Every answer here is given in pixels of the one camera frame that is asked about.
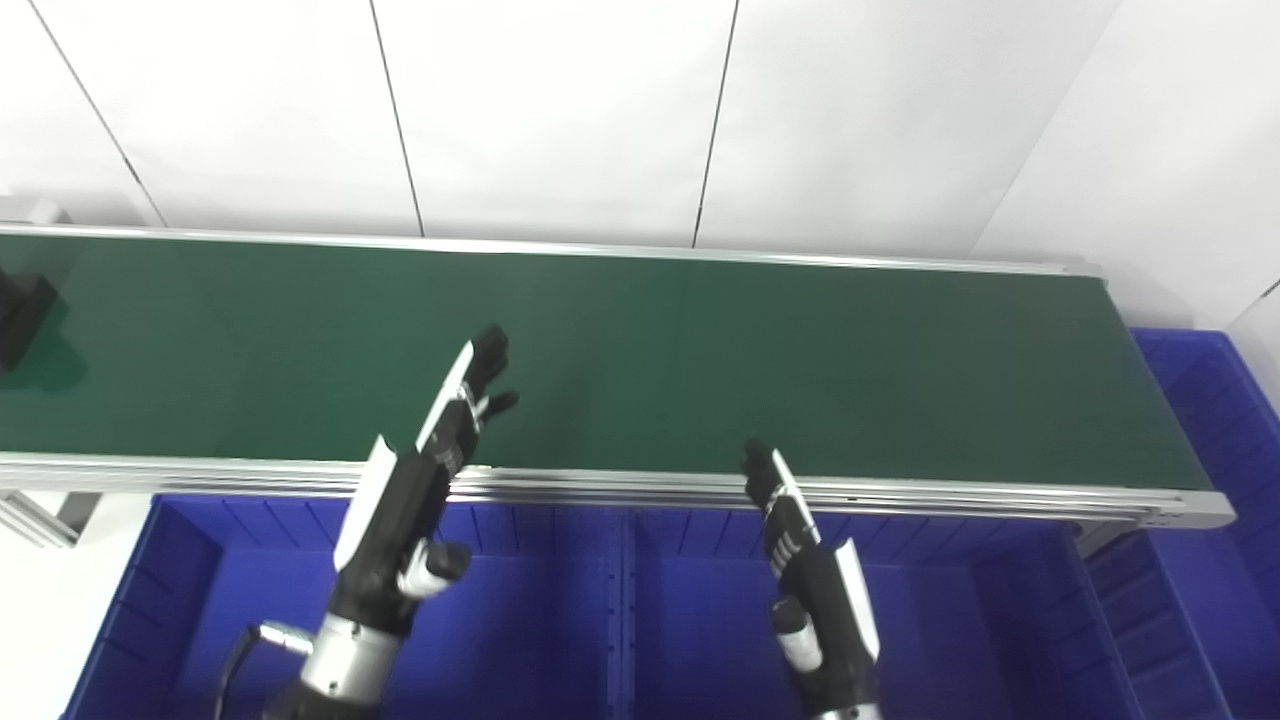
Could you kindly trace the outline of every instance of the blue storage crate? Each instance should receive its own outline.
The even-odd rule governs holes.
[[[1148,720],[1280,720],[1280,421],[1225,334],[1134,337],[1239,515],[1091,559],[1134,692]]]
[[[344,509],[159,497],[67,717],[207,717],[246,624],[319,623]],[[867,562],[890,719],[1140,717],[1066,528],[819,523]],[[385,717],[799,719],[756,514],[457,503],[440,532],[476,559],[421,610]],[[300,664],[255,651],[229,717],[256,717]]]

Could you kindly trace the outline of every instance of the metal support leg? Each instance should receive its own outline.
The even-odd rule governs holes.
[[[36,547],[76,547],[100,497],[101,493],[73,492],[54,515],[19,491],[0,491],[0,525]]]
[[[1075,548],[1080,557],[1088,557],[1121,536],[1138,529],[1138,523],[1116,520],[1078,520],[1075,523]]]

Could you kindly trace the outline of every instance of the black object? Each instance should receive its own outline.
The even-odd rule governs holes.
[[[18,366],[58,293],[42,275],[0,270],[0,374]]]
[[[805,716],[855,711],[879,700],[876,659],[863,644],[835,552],[820,544],[808,505],[777,462],[772,446],[748,441],[745,489],[764,515],[765,553],[782,592],[769,607],[769,621],[780,635],[813,623],[822,665],[809,671],[787,667]]]
[[[434,425],[424,428],[420,445],[397,452],[369,524],[338,571],[325,607],[325,628],[330,629],[316,635],[301,676],[270,703],[266,720],[378,719],[378,696],[424,600],[401,587],[401,574],[420,543],[435,536],[449,483],[475,454],[484,424],[518,400],[515,392],[484,395],[507,366],[502,329],[490,327],[468,345],[471,359],[463,377],[445,379],[436,400],[444,402],[443,409],[435,416],[433,406],[428,418],[435,416]],[[433,543],[425,562],[431,577],[448,584],[466,573],[471,552],[457,543]],[[330,620],[343,633],[349,628],[349,639],[335,638]]]
[[[262,715],[265,720],[378,720],[378,707],[333,700],[298,682],[271,701]]]
[[[253,646],[256,646],[261,639],[261,628],[257,625],[250,625],[244,628],[239,639],[236,641],[236,647],[232,648],[232,653],[227,656],[227,662],[223,665],[223,675],[218,682],[218,700],[214,701],[214,720],[223,720],[225,717],[227,698],[232,694],[232,680],[236,679],[236,674],[239,673],[239,667],[244,664],[244,659],[248,657],[248,652],[253,650]]]

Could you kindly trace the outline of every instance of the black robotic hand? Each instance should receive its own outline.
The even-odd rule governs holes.
[[[782,455],[746,443],[746,495],[764,514],[769,568],[781,597],[769,621],[808,717],[879,717],[879,638],[852,541],[824,547]]]
[[[381,437],[334,547],[338,580],[300,678],[271,703],[269,720],[372,720],[419,605],[466,573],[465,544],[433,542],[453,475],[480,432],[516,393],[485,395],[507,366],[507,336],[492,327],[467,342],[413,447]]]

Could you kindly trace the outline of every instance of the black cable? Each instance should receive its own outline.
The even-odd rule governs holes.
[[[227,664],[223,665],[223,678],[218,683],[218,700],[214,702],[214,720],[223,720],[223,714],[227,711],[227,698],[232,694],[232,679],[236,678],[236,673],[239,673],[241,665],[244,664],[244,659],[248,657],[248,651],[253,650],[253,646],[262,639],[262,630],[257,625],[250,625],[244,628],[241,633],[238,641],[236,641],[236,647],[232,648],[232,653],[227,656]]]

